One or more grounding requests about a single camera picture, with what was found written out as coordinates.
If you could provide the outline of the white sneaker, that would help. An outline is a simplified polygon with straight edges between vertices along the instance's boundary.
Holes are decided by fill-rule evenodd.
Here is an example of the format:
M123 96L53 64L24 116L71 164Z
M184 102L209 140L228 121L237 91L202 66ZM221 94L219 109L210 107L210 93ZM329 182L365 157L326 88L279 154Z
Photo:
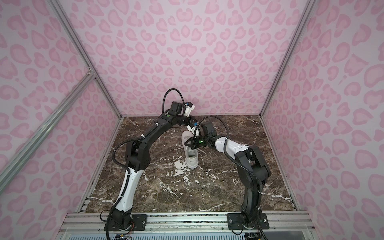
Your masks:
M193 150L191 147L185 145L185 142L193 136L194 135L190 131L184 131L182 133L182 144L185 153L186 165L190 169L195 169L199 165L198 150Z

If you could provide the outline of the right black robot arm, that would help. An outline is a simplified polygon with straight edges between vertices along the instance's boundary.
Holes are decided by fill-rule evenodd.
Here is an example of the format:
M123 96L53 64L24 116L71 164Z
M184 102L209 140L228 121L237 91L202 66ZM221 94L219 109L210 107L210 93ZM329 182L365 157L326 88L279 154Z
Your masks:
M267 215L262 212L262 193L271 170L257 146L238 144L229 135L219 135L212 122L197 123L188 127L191 135L184 140L187 152L209 147L223 153L236 165L241 183L244 185L244 200L237 220L229 219L231 230L246 228L260 231L270 228Z

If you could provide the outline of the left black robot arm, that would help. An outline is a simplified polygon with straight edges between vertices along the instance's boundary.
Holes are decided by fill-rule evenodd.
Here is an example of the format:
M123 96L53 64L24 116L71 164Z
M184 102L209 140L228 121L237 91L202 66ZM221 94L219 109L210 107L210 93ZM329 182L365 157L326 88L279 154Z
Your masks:
M171 108L162 113L154 124L141 136L119 143L112 153L115 164L125 169L125 178L119 197L111 208L107 220L122 229L132 222L133 198L144 170L151 162L150 149L153 143L173 126L195 126L190 116L195 105L191 102L172 102Z

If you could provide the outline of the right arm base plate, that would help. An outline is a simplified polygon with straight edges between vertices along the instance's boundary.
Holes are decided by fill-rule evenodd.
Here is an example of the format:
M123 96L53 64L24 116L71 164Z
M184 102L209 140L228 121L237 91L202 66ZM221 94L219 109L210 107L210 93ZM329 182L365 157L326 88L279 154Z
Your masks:
M259 213L258 216L247 217L242 213L226 214L229 230L269 230L270 225L265 213Z

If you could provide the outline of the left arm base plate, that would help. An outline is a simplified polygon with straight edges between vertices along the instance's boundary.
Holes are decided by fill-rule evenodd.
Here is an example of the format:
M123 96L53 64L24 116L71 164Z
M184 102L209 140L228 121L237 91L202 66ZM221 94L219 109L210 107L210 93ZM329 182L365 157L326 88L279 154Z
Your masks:
M104 231L144 231L147 224L148 215L145 214L127 214L127 215L112 215L108 217Z

